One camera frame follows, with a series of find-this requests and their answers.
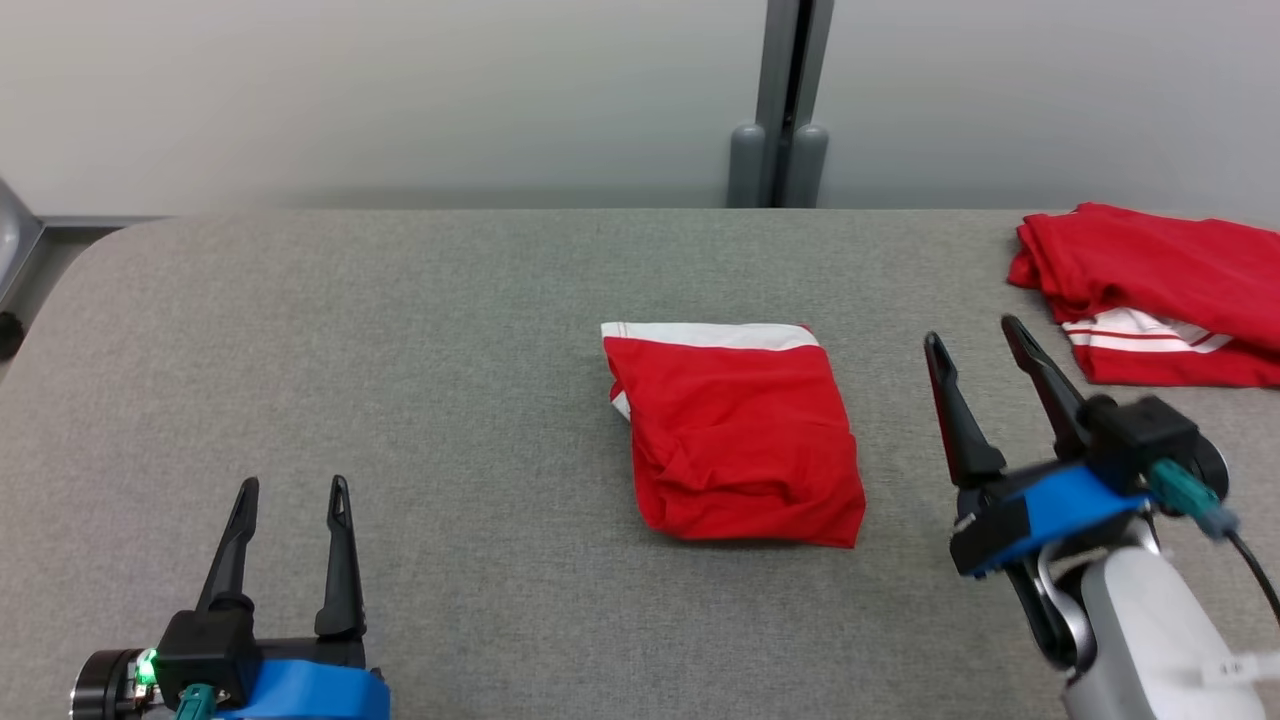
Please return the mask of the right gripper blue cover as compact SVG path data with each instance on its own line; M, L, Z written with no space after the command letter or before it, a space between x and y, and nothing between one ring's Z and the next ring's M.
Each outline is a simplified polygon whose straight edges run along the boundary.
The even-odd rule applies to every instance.
M1030 378L1050 420L1055 456L1061 461L1083 457L1091 442L1088 429L1079 423L1084 398L1018 316L1002 315L1000 325L1015 364ZM928 333L923 348L950 478L963 489L950 537L950 555L959 575L1000 571L1047 544L1155 502L1149 492L1116 493L1082 464L1028 468L1012 478L1024 480L1024 486L997 493L992 482L1004 478L1005 456L988 442L973 416L942 338Z

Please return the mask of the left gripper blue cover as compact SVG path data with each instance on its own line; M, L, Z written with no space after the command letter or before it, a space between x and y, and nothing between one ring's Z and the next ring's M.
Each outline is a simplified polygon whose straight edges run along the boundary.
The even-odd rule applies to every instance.
M238 489L196 610L253 610L244 593L244 562L259 516L257 477ZM323 606L315 633L324 641L360 639L366 632L364 588L351 515L348 482L334 475L326 506L330 533ZM390 689L381 676L302 659L269 659L260 669L248 703L229 706L224 691L197 685L196 697L161 693L155 675L156 650L104 650L92 653L72 689L73 719L389 719Z

